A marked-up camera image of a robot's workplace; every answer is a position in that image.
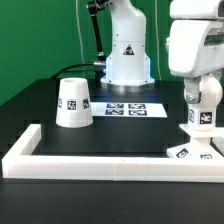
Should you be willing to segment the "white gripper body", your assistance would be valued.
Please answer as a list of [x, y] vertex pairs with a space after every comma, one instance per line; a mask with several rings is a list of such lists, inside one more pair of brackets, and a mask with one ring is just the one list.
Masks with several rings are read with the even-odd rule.
[[168, 41], [173, 76], [195, 78], [224, 68], [224, 20], [175, 20]]

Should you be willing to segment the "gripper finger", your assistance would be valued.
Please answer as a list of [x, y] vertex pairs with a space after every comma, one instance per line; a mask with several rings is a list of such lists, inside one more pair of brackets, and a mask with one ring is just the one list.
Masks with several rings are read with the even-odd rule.
[[188, 104], [199, 104], [201, 100], [200, 77], [184, 79], [184, 97]]

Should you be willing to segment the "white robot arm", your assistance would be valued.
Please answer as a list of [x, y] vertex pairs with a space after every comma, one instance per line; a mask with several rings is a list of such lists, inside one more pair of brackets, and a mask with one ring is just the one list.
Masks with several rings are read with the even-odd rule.
[[[109, 0], [112, 52], [106, 59], [103, 86], [137, 92], [154, 83], [145, 53], [146, 17], [130, 0]], [[174, 19], [167, 38], [168, 66], [185, 81], [185, 99], [201, 100], [203, 75], [224, 68], [224, 0], [173, 0]]]

